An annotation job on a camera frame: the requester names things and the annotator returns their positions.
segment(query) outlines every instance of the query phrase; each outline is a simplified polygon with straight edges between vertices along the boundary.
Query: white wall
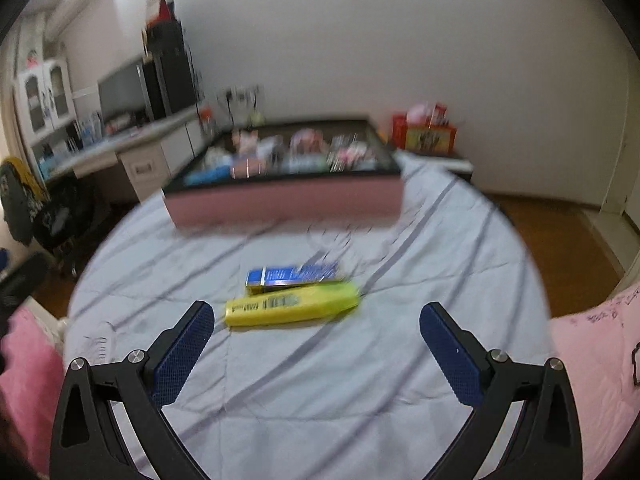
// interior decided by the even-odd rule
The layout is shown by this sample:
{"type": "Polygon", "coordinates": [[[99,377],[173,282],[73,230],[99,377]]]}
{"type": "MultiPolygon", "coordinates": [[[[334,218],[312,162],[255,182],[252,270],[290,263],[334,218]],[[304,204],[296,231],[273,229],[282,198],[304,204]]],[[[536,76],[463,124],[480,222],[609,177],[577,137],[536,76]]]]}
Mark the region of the white wall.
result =
{"type": "MultiPolygon", "coordinates": [[[[212,101],[261,84],[268,116],[368,112],[387,126],[438,99],[480,187],[604,198],[628,47],[600,0],[175,1],[212,101]]],[[[69,27],[74,89],[142,50],[144,18],[145,0],[101,0],[69,27]]]]}

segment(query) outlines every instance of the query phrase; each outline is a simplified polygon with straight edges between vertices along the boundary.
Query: white tablecloth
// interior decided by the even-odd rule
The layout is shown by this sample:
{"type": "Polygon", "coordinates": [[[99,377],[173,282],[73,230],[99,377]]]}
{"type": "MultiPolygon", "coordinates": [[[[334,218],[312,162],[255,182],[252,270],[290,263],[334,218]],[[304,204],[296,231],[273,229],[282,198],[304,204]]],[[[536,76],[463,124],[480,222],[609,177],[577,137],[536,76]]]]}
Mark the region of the white tablecloth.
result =
{"type": "MultiPolygon", "coordinates": [[[[177,401],[164,408],[212,479],[421,479],[469,414],[428,351],[418,315],[439,301],[487,349],[542,364],[552,345],[538,272],[509,221],[465,182],[399,154],[393,225],[295,222],[177,230],[157,194],[89,264],[72,298],[65,361],[146,349],[195,300],[216,331],[177,401]],[[339,260],[361,288],[334,322],[232,330],[226,300],[250,269],[339,260]]],[[[140,470],[153,476],[118,409],[140,470]]],[[[517,416],[480,474],[495,467],[517,416]]]]}

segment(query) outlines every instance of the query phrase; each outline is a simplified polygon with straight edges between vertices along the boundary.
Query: pink bedding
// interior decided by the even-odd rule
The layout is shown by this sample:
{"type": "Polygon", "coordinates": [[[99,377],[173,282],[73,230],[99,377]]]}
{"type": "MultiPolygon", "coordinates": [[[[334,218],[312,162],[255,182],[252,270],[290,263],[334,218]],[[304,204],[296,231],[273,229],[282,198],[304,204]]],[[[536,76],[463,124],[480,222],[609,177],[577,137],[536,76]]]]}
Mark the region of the pink bedding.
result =
{"type": "Polygon", "coordinates": [[[26,444],[26,458],[49,473],[51,430],[64,380],[62,357],[24,306],[11,318],[11,331],[2,340],[7,370],[0,389],[7,409],[26,444]]]}
{"type": "Polygon", "coordinates": [[[640,284],[591,310],[551,320],[551,332],[578,409],[583,478],[592,480],[640,411],[631,359],[640,342],[640,284]]]}

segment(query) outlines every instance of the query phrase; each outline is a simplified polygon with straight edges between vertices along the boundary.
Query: wooden floor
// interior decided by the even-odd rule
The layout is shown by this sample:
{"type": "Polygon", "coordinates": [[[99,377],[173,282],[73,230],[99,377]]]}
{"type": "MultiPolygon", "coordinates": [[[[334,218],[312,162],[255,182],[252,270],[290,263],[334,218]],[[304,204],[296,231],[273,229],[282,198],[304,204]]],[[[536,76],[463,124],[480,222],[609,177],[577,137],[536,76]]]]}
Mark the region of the wooden floor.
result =
{"type": "MultiPolygon", "coordinates": [[[[606,300],[620,277],[576,206],[492,196],[511,219],[538,265],[554,317],[606,300]]],[[[66,316],[74,284],[52,275],[34,294],[56,317],[66,316]]]]}

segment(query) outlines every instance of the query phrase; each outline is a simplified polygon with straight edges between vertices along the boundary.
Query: glass cabinet door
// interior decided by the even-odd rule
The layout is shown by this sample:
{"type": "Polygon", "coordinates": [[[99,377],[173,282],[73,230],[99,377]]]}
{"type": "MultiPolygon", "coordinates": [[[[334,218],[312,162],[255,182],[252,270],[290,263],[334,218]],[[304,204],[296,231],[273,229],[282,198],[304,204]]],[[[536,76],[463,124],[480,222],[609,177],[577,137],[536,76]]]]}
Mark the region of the glass cabinet door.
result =
{"type": "Polygon", "coordinates": [[[69,106],[66,102],[65,84],[62,79],[62,69],[55,65],[49,69],[49,88],[51,107],[57,117],[63,117],[69,113],[69,106]]]}
{"type": "Polygon", "coordinates": [[[31,75],[24,83],[27,94],[27,106],[31,128],[34,133],[45,126],[46,101],[44,101],[44,90],[40,88],[40,82],[35,75],[31,75]]]}

